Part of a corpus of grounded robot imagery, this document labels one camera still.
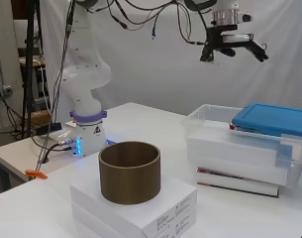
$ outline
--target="clear plastic container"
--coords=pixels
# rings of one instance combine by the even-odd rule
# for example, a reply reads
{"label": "clear plastic container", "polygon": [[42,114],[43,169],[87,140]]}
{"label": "clear plastic container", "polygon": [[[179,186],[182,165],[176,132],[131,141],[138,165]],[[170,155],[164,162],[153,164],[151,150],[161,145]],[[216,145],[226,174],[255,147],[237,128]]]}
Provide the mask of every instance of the clear plastic container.
{"label": "clear plastic container", "polygon": [[241,110],[203,105],[184,119],[188,160],[206,170],[295,187],[302,171],[302,138],[230,130]]}

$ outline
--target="metal stand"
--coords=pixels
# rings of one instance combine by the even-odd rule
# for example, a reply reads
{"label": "metal stand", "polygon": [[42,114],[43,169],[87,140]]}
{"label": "metal stand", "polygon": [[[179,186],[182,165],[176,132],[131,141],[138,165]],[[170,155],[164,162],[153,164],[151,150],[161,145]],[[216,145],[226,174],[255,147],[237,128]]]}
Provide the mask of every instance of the metal stand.
{"label": "metal stand", "polygon": [[40,41],[42,40],[40,0],[29,0],[28,6],[28,33],[26,47],[26,71],[23,82],[24,97],[23,97],[23,115],[22,115],[22,139],[25,138],[25,119],[26,110],[28,114],[27,138],[32,136],[32,107],[33,107],[33,51],[34,51],[34,14],[37,13]]}

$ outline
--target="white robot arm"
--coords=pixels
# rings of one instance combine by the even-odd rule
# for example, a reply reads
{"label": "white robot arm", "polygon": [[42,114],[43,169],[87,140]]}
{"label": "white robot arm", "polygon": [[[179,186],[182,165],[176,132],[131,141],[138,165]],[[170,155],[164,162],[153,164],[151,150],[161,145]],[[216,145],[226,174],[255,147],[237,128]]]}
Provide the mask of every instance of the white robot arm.
{"label": "white robot arm", "polygon": [[[70,24],[70,39],[67,49],[68,62],[64,65],[61,89],[74,102],[71,116],[77,124],[75,156],[88,156],[106,146],[102,119],[106,112],[94,98],[94,91],[110,82],[110,67],[103,62],[91,36],[87,9],[108,6],[108,0],[77,0],[73,22]],[[242,14],[236,0],[184,0],[187,8],[200,12],[212,8],[211,27],[206,27],[207,42],[202,52],[202,61],[213,61],[214,52],[234,57],[233,48],[246,48],[259,60],[267,60],[265,49],[253,41],[252,35],[223,35],[234,31],[238,24],[252,21],[252,16]]]}

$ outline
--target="white wall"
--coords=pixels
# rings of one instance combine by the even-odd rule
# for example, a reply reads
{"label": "white wall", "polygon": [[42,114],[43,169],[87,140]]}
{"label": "white wall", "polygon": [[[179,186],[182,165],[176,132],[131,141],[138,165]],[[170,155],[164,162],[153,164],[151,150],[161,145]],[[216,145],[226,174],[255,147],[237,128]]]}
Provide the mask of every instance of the white wall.
{"label": "white wall", "polygon": [[[14,94],[7,99],[10,106],[21,111],[22,76],[16,47],[11,0],[0,0],[0,58],[6,85],[11,85]],[[9,125],[6,110],[0,102],[0,128]]]}
{"label": "white wall", "polygon": [[[131,1],[143,7],[167,2]],[[256,40],[268,45],[269,61],[265,63],[246,50],[239,50],[233,59],[217,55],[214,65],[200,62],[202,48],[189,46],[180,37],[175,7],[160,15],[155,40],[151,39],[152,24],[129,32],[115,23],[108,11],[91,16],[95,42],[113,71],[111,83],[98,90],[104,108],[130,101],[181,114],[189,114],[203,104],[244,107],[264,102],[302,107],[302,0],[241,2],[241,10],[252,14],[254,21],[241,24],[239,33],[254,33]],[[51,85],[61,58],[66,3],[41,1]],[[124,7],[137,21],[147,16],[126,4]],[[123,19],[116,7],[113,11]],[[196,14],[191,15],[192,40],[204,41],[202,23]],[[71,109],[72,103],[62,94],[59,118],[70,120]]]}

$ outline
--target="white backdrop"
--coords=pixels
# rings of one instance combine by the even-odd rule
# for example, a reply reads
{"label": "white backdrop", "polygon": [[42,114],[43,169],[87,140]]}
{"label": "white backdrop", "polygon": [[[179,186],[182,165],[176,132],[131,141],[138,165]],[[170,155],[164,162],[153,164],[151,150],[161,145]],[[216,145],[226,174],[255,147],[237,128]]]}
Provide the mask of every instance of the white backdrop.
{"label": "white backdrop", "polygon": [[[167,2],[131,1],[143,7]],[[112,82],[98,90],[104,108],[131,101],[181,114],[206,103],[243,107],[250,102],[265,102],[302,107],[302,0],[240,3],[242,11],[254,16],[254,22],[241,24],[239,32],[254,33],[256,40],[268,45],[270,59],[265,63],[245,50],[239,50],[234,59],[217,56],[218,64],[199,61],[202,48],[183,42],[174,6],[160,15],[155,40],[151,39],[151,23],[129,32],[115,23],[107,10],[91,15],[99,51],[113,71]],[[61,58],[67,4],[67,0],[41,1],[50,86]],[[124,6],[134,20],[147,16]],[[121,18],[117,8],[113,11]],[[198,16],[192,14],[192,20],[192,40],[204,41]],[[71,109],[71,101],[62,95],[59,119],[70,120]]]}

